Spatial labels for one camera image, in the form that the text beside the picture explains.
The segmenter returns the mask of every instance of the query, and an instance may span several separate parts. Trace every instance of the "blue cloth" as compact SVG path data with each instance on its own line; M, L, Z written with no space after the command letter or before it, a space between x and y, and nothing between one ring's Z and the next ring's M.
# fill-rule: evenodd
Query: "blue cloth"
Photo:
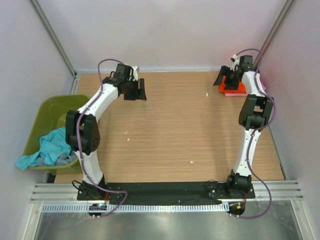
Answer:
M38 157L44 158L48 166L55 166L60 155L69 156L71 147L66 143L66 128L61 127L51 131L48 135L42 136L39 140L40 150L30 156L22 156L16 162L16 166L25 170L27 167L36 167Z

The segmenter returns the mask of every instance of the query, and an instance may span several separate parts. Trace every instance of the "wooden table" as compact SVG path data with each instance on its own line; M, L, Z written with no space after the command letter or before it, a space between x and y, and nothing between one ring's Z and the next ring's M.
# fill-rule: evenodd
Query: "wooden table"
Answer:
M106 182L225 181L234 166L244 97L225 97L213 87L217 72L141 73L147 101L123 95L101 116L98 160ZM81 76L78 93L92 96L96 74ZM258 141L253 170L264 180L283 180L268 129ZM57 174L56 183L81 181Z

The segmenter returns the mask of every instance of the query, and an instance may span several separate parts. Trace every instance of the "green plastic tub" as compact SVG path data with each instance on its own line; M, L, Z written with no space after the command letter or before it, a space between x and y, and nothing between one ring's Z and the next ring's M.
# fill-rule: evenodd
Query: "green plastic tub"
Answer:
M42 103L35 117L23 155L32 155L39 151L40 138L54 129L65 127L67 112L69 110L78 110L87 103L88 100L89 97L86 95L74 94L54 96ZM64 166L30 166L29 169L45 170L51 174L56 174L57 171L59 174L81 172L81 166L78 159Z

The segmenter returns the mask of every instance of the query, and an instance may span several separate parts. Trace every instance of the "plastic container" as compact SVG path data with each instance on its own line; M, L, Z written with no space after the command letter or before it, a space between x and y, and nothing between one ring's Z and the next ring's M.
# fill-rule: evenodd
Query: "plastic container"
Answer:
M23 155L32 155L39 151L39 140L54 129L66 126L66 115L69 110L78 110L89 100L89 97L82 94L61 95L48 98L40 106L35 121L25 145ZM81 172L79 160L63 166L29 166L32 170L45 170L51 174L57 171L63 174Z

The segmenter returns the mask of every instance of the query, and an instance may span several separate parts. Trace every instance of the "white wall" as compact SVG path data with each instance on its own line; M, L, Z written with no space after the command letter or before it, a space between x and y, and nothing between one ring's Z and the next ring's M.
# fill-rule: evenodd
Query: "white wall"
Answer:
M298 0L267 51L261 79L278 114L271 130L284 170L297 179L320 226L320 1Z
M36 182L46 174L15 167L40 104L66 94L72 77L27 0L0 7L0 233L21 239Z
M285 0L39 0L76 71L219 69L260 48ZM101 66L104 70L114 66Z

